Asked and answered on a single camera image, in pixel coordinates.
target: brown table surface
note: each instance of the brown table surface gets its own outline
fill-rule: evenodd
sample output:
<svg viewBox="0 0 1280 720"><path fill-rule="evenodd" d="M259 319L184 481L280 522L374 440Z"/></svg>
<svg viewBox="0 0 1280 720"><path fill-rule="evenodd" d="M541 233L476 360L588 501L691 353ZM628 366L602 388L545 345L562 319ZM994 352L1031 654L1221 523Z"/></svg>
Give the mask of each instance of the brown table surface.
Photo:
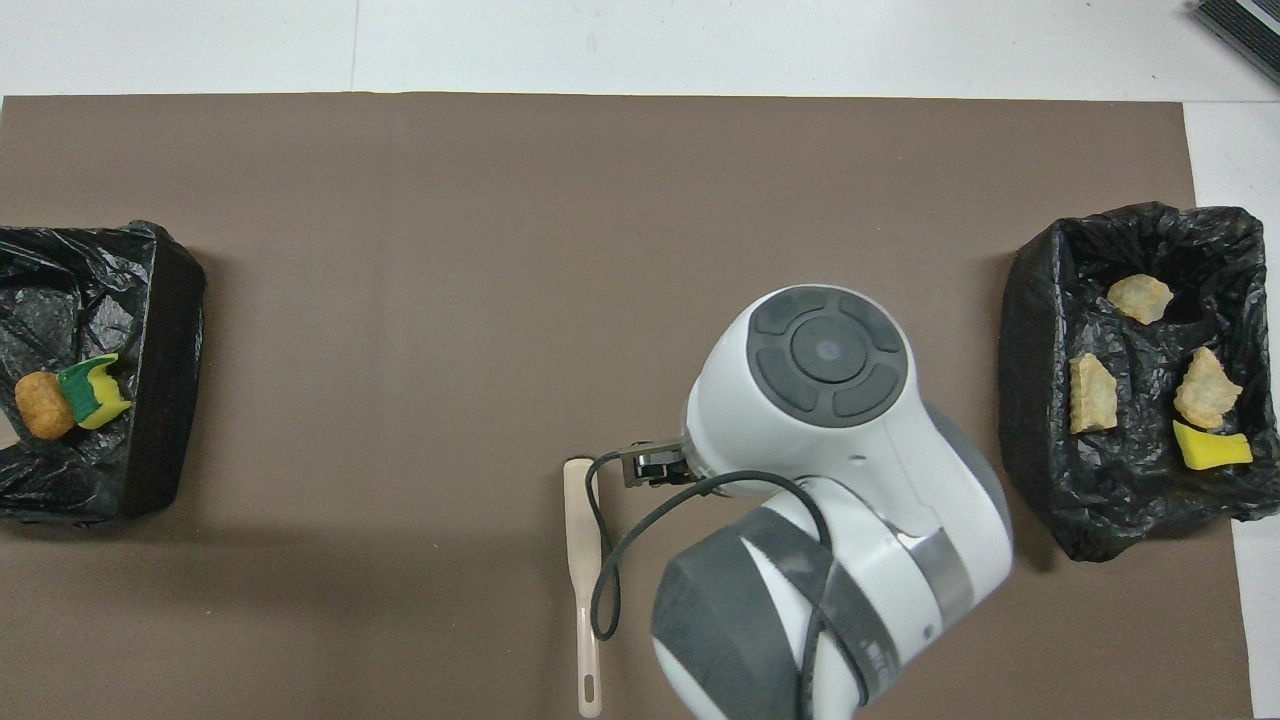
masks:
<svg viewBox="0 0 1280 720"><path fill-rule="evenodd" d="M178 500L0 529L5 717L573 717L561 462L672 437L710 345L797 282L902 323L995 459L1010 254L1194 202L1171 104L470 95L10 97L0 223L157 222L205 265ZM668 491L604 500L617 530ZM1010 495L1009 582L891 717L1248 716L1225 523L1074 564ZM625 562L604 717L682 717Z"/></svg>

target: white floor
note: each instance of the white floor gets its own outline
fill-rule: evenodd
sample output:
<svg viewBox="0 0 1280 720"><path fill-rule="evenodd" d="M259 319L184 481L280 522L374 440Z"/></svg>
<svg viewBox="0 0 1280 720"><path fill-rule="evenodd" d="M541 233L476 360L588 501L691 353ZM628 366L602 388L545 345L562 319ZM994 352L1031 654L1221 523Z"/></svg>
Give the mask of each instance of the white floor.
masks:
<svg viewBox="0 0 1280 720"><path fill-rule="evenodd" d="M0 0L0 96L349 90L1181 101L1198 201L1280 228L1280 86L1183 0ZM1280 716L1280 518L1234 530Z"/></svg>

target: gray button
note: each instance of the gray button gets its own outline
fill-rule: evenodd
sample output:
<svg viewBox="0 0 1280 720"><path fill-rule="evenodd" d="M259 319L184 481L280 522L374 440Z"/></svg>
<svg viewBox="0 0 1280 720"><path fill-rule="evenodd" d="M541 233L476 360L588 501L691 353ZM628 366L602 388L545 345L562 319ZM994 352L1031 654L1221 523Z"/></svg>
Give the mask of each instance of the gray button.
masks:
<svg viewBox="0 0 1280 720"><path fill-rule="evenodd" d="M800 315L824 307L828 295L818 288L785 290L755 309L753 324L756 332L783 334Z"/></svg>
<svg viewBox="0 0 1280 720"><path fill-rule="evenodd" d="M893 395L899 379L901 375L893 368L876 365L865 380L836 393L833 398L836 415L852 418L874 410L877 405Z"/></svg>
<svg viewBox="0 0 1280 720"><path fill-rule="evenodd" d="M809 384L808 378L791 366L785 350L765 347L755 354L755 363L764 382L788 405L804 413L810 413L818 406L818 391Z"/></svg>
<svg viewBox="0 0 1280 720"><path fill-rule="evenodd" d="M819 315L796 328L791 356L810 378L844 383L867 364L867 343L858 323L847 316Z"/></svg>
<svg viewBox="0 0 1280 720"><path fill-rule="evenodd" d="M861 323L872 336L872 343L879 350L884 352L902 350L902 338L897 336L897 328L870 302L856 295L846 295L840 299L840 311Z"/></svg>

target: gray circular cap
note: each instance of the gray circular cap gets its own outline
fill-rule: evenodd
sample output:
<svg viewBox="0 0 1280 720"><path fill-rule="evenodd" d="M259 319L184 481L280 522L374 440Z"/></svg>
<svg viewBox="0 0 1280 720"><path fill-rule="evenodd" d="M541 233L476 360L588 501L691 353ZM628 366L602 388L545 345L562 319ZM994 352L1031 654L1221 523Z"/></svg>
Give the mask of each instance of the gray circular cap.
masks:
<svg viewBox="0 0 1280 720"><path fill-rule="evenodd" d="M888 410L906 384L906 343L867 300L801 286L751 313L748 365L783 413L812 425L851 428Z"/></svg>

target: black trash bag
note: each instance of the black trash bag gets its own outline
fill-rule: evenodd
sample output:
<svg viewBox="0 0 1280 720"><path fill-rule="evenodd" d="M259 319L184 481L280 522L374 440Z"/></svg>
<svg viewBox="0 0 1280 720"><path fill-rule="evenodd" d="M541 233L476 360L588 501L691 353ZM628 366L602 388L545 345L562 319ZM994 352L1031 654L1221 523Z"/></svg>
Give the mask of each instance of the black trash bag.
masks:
<svg viewBox="0 0 1280 720"><path fill-rule="evenodd" d="M173 501L196 406L204 288L200 264L160 225L0 227L0 406L20 437L0 450L0 516L90 524ZM33 438L14 384L109 352L133 406L97 430Z"/></svg>
<svg viewBox="0 0 1280 720"><path fill-rule="evenodd" d="M1174 292L1151 325L1107 299L1144 273ZM1239 208L1158 202L1057 220L1023 246L1000 328L1005 470L1073 560L1111 560L1153 532L1280 509L1262 223ZM1253 462L1190 470L1174 393L1208 346L1244 392L1215 433L1244 433ZM1119 425L1070 434L1068 361L1092 352L1116 378Z"/></svg>

